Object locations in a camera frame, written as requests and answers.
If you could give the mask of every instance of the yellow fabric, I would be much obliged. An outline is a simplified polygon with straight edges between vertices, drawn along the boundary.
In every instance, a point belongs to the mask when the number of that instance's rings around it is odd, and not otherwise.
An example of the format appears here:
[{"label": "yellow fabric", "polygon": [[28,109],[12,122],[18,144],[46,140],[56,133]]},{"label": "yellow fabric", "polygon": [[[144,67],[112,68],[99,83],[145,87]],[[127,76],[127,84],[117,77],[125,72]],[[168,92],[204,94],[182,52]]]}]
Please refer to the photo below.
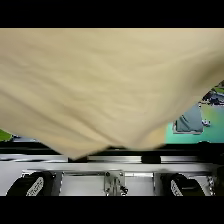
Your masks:
[{"label": "yellow fabric", "polygon": [[223,29],[0,29],[0,127],[77,158],[149,149],[224,79]]}]

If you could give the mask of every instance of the beige cloth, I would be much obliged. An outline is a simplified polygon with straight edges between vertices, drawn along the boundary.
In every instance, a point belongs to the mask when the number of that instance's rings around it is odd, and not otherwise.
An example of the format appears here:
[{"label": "beige cloth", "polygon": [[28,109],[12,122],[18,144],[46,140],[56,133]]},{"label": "beige cloth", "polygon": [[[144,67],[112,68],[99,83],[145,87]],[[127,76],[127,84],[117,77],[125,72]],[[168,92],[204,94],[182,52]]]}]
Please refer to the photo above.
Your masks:
[{"label": "beige cloth", "polygon": [[224,79],[223,29],[0,29],[0,127],[73,158],[152,149]]}]

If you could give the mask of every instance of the white label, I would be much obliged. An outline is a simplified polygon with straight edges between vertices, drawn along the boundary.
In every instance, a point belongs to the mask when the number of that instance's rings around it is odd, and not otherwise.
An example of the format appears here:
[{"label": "white label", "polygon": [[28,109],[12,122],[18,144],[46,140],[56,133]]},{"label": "white label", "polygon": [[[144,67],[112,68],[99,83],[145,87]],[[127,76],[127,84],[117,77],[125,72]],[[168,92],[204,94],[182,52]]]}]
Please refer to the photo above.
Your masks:
[{"label": "white label", "polygon": [[183,196],[174,180],[171,181],[171,191],[175,196]]},{"label": "white label", "polygon": [[26,196],[37,196],[37,194],[41,191],[44,186],[44,178],[39,177],[33,186],[27,191]]}]

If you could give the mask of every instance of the metal bracket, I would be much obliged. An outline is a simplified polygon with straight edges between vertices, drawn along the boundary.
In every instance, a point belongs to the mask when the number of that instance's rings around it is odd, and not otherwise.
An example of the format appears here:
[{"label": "metal bracket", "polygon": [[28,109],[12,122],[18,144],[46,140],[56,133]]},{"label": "metal bracket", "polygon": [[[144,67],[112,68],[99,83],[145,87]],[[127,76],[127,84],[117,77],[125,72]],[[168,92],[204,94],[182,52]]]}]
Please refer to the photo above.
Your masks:
[{"label": "metal bracket", "polygon": [[104,191],[106,196],[126,196],[125,173],[122,170],[105,172]]}]

